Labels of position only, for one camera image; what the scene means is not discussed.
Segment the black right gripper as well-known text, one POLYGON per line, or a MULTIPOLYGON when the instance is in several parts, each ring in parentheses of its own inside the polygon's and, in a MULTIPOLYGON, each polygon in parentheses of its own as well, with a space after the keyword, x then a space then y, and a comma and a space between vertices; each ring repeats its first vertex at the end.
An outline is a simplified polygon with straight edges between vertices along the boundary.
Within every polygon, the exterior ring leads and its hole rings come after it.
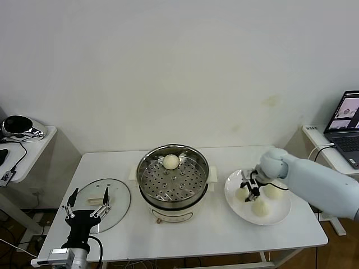
POLYGON ((265 182, 260 177, 260 174, 256 169, 243 169, 241 171, 242 182, 240 188, 248 189, 248 197, 245 199, 245 202, 253 202, 260 195, 259 186, 265 185, 265 182))

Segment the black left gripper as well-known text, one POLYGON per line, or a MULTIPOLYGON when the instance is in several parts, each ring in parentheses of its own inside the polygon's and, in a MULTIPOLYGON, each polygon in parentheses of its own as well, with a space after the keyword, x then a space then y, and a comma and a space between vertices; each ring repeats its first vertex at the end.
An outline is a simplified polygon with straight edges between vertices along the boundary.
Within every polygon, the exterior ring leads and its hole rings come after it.
POLYGON ((105 218, 107 213, 111 210, 109 204, 109 190, 108 187, 105 189, 102 204, 96 210, 76 210, 73 212, 78 191, 79 189, 76 188, 69 196, 67 203, 62 205, 62 208, 66 213, 65 222, 71 230, 67 237, 67 241, 61 248, 90 250, 88 239, 91 228, 98 225, 101 222, 101 219, 105 218))

